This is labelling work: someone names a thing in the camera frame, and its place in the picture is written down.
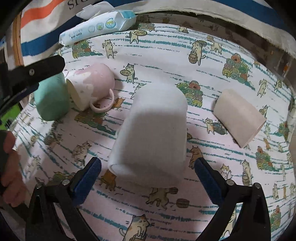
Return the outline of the left hand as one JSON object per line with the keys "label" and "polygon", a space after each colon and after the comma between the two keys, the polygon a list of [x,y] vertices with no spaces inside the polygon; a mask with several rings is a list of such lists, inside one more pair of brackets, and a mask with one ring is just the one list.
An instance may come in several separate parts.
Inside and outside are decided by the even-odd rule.
{"label": "left hand", "polygon": [[3,150],[8,154],[8,160],[1,177],[2,185],[6,187],[3,200],[6,204],[17,207],[24,202],[27,189],[20,172],[20,156],[13,149],[16,139],[10,131],[5,131],[5,134]]}

